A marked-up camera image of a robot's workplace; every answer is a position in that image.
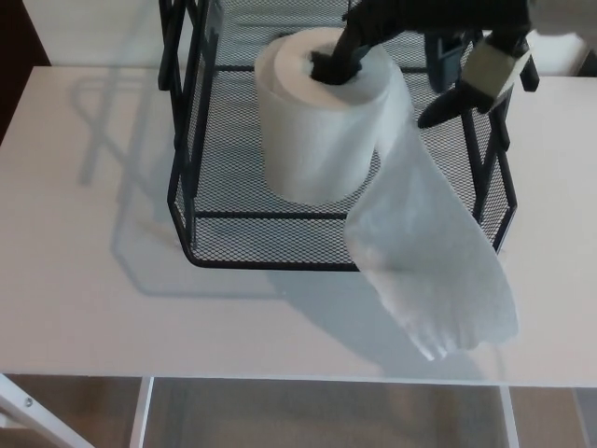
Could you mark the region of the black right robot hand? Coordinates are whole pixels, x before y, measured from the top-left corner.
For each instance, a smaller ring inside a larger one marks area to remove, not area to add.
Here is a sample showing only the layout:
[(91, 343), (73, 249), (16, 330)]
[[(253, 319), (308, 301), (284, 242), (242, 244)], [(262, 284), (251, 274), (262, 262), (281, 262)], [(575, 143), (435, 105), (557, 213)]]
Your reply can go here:
[(539, 85), (526, 36), (531, 31), (526, 1), (361, 1), (342, 17), (345, 26), (332, 53), (313, 51), (314, 80), (347, 83), (375, 46), (403, 32), (461, 35), (487, 32), (469, 54), (454, 86), (430, 104), (418, 119), (422, 129), (435, 127), (470, 109), (491, 112), (516, 80), (526, 91)]

